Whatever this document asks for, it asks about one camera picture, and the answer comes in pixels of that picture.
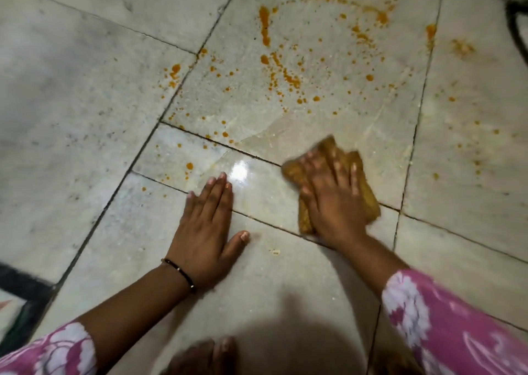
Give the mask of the orange sauce spill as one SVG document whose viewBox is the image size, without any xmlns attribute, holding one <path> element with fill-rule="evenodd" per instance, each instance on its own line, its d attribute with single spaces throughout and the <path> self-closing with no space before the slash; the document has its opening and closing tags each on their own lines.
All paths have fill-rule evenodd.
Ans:
<svg viewBox="0 0 528 375">
<path fill-rule="evenodd" d="M 232 0 L 133 171 L 180 190 L 226 171 L 290 195 L 279 167 L 330 134 L 385 205 L 409 167 L 441 193 L 507 191 L 502 13 L 500 0 Z"/>
</svg>

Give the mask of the pink floral top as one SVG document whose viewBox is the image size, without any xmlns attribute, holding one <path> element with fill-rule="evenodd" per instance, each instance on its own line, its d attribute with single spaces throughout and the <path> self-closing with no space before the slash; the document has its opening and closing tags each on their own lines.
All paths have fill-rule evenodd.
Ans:
<svg viewBox="0 0 528 375">
<path fill-rule="evenodd" d="M 426 375 L 528 375 L 527 345 L 421 272 L 396 272 L 382 305 Z M 0 358 L 0 375 L 95 375 L 96 369 L 95 345 L 79 322 Z"/>
</svg>

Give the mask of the black bordered floor mat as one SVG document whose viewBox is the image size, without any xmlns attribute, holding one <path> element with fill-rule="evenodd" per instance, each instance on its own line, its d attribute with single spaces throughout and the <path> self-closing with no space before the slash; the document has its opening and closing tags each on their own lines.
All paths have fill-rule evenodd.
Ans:
<svg viewBox="0 0 528 375">
<path fill-rule="evenodd" d="M 31 340 L 61 286 L 0 262 L 0 292 L 21 303 L 8 320 L 6 332 L 0 336 L 0 356 Z"/>
</svg>

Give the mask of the orange-stained cleaning cloth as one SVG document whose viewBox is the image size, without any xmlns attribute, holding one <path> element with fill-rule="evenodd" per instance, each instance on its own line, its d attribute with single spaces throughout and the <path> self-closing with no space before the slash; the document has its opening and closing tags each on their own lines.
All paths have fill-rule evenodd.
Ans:
<svg viewBox="0 0 528 375">
<path fill-rule="evenodd" d="M 366 223 L 369 225 L 380 217 L 380 205 L 366 180 L 360 153 L 357 150 L 343 151 L 336 145 L 335 139 L 331 135 L 317 143 L 316 148 L 325 157 L 327 165 L 333 172 L 335 172 L 333 161 L 334 155 L 339 158 L 342 166 L 348 166 L 349 169 L 356 166 L 359 187 L 365 208 Z M 305 183 L 307 183 L 306 173 L 303 166 L 300 164 L 300 158 L 291 159 L 283 163 L 281 166 L 281 173 L 288 182 L 295 185 L 299 190 Z M 311 236 L 316 233 L 310 220 L 308 208 L 302 197 L 299 197 L 298 227 L 301 234 Z"/>
</svg>

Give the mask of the person's right hand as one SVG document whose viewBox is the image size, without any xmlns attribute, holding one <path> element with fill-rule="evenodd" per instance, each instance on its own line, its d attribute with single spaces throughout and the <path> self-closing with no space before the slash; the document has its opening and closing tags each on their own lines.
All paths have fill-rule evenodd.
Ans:
<svg viewBox="0 0 528 375">
<path fill-rule="evenodd" d="M 367 223 L 362 194 L 357 198 L 351 193 L 349 167 L 342 166 L 336 155 L 333 161 L 335 172 L 319 150 L 311 150 L 300 159 L 307 179 L 303 186 L 315 192 L 321 214 L 313 228 L 327 246 L 336 250 L 338 238 L 366 233 Z"/>
</svg>

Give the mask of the person's right forearm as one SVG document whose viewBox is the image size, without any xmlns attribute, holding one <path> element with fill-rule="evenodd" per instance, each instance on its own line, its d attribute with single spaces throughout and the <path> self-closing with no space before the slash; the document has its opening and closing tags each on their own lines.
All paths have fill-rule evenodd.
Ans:
<svg viewBox="0 0 528 375">
<path fill-rule="evenodd" d="M 338 238 L 336 250 L 350 263 L 368 288 L 381 299 L 389 279 L 410 266 L 378 239 L 367 233 L 350 233 Z"/>
</svg>

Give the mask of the person's left hand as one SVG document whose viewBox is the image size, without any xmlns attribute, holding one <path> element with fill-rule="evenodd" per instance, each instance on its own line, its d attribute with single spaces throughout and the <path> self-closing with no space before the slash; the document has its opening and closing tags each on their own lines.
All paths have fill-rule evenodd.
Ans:
<svg viewBox="0 0 528 375">
<path fill-rule="evenodd" d="M 228 181 L 228 222 L 226 226 L 205 225 L 205 186 L 196 195 L 193 224 L 180 231 L 180 222 L 166 256 L 195 282 L 196 292 L 205 291 L 220 282 L 238 259 L 225 259 L 225 244 L 232 223 L 234 192 Z"/>
</svg>

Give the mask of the person's left forearm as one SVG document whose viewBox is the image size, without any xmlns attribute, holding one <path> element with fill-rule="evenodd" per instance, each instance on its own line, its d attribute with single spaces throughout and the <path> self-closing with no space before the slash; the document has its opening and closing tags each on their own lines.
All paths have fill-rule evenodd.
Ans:
<svg viewBox="0 0 528 375">
<path fill-rule="evenodd" d="M 195 282 L 165 260 L 136 282 L 80 315 L 91 337 L 96 374 L 111 368 L 161 319 L 191 293 Z"/>
</svg>

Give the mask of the person's foot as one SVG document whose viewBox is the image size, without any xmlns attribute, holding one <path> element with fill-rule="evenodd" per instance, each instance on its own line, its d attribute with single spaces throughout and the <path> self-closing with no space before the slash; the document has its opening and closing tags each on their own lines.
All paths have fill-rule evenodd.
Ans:
<svg viewBox="0 0 528 375">
<path fill-rule="evenodd" d="M 176 353 L 159 375 L 237 375 L 237 362 L 234 337 L 210 338 Z"/>
</svg>

